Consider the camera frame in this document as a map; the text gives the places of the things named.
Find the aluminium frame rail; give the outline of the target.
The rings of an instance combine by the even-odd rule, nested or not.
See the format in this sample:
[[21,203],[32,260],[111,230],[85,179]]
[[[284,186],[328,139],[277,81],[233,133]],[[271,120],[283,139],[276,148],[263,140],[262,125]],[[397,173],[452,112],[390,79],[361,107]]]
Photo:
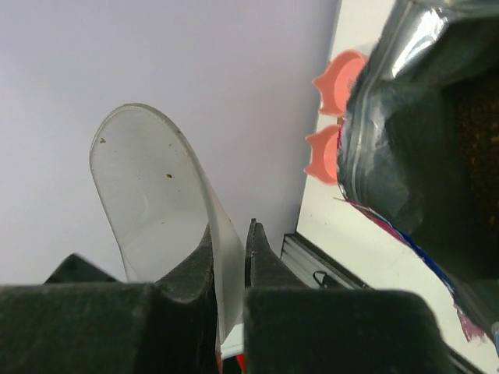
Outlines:
[[280,257],[311,288],[370,289],[363,280],[297,233],[284,236]]

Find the pink cat-shaped pet bowl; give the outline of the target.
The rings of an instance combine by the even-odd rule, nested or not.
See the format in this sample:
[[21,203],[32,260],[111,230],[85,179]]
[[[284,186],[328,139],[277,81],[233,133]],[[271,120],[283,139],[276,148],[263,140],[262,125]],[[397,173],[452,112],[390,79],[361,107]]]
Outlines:
[[334,57],[324,72],[313,80],[320,95],[319,119],[327,124],[306,137],[310,160],[304,172],[325,185],[337,183],[337,149],[346,106],[367,57],[357,50],[346,50]]

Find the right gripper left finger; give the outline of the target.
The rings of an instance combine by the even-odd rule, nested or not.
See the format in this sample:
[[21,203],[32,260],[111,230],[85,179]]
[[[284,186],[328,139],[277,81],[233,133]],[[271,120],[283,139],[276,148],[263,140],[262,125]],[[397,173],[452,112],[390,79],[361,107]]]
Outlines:
[[212,241],[154,283],[52,282],[1,289],[4,373],[216,373],[218,311]]

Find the pet food bag pink white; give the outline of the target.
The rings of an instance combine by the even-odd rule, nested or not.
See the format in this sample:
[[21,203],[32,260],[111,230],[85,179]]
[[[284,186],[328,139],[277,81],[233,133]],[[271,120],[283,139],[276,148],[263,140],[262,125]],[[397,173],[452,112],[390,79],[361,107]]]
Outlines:
[[337,160],[343,196],[444,283],[465,335],[497,340],[497,2],[397,1]]

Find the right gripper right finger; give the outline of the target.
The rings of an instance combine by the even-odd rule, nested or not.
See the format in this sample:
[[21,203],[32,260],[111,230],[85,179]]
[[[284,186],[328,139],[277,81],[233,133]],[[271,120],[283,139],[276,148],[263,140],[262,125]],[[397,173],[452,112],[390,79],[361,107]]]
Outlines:
[[246,240],[248,373],[453,373],[434,314],[406,291],[309,288],[252,220]]

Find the clear plastic scoop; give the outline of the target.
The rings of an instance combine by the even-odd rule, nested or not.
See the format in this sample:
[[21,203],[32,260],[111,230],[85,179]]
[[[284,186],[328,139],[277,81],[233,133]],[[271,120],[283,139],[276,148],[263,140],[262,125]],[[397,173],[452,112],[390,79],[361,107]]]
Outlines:
[[211,243],[218,340],[242,315],[244,245],[179,127],[146,104],[124,104],[100,125],[90,171],[126,277],[153,282]]

